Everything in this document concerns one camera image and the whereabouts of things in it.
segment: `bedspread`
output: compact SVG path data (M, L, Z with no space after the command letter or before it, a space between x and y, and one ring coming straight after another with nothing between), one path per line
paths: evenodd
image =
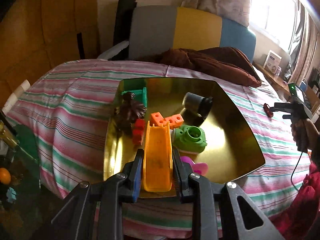
M14 125L30 127L37 137L42 183L65 197L79 182L102 180L103 151L112 101L122 79L184 77L215 80L243 114L257 139L266 165L237 183L268 216L287 208L297 192L290 175L300 153L290 121L272 119L263 104L280 102L269 84L243 87L212 76L172 66L100 59L64 63L42 76L8 113ZM293 176L300 187L310 160L303 154ZM192 207L172 199L139 200L123 208L126 234L144 239L187 238Z

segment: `purple toy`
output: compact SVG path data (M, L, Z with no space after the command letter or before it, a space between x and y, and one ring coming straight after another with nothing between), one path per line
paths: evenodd
M209 167L206 163L194 163L193 160L187 156L180 156L180 159L184 163L189 163L193 169L193 172L196 172L202 176L206 175L208 172Z

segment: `orange fruit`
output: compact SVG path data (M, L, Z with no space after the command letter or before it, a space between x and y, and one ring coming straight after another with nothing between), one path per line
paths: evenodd
M0 168L0 182L5 185L10 184L11 182L11 175L5 168Z

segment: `window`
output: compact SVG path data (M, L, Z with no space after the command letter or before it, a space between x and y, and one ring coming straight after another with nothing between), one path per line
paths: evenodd
M251 0L250 25L289 51L296 23L296 0Z

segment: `teal toy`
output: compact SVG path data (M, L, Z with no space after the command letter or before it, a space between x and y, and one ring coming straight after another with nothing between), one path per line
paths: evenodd
M191 154L203 152L207 146L204 130L200 127L182 125L175 128L171 136L172 145L177 149Z
M143 105L145 107L148 107L148 99L147 99L147 88L143 87L143 89L136 89L136 90L127 90L127 91L123 91L121 92L121 95L127 93L127 92L131 92L135 94L134 100L137 100L141 103L143 103Z

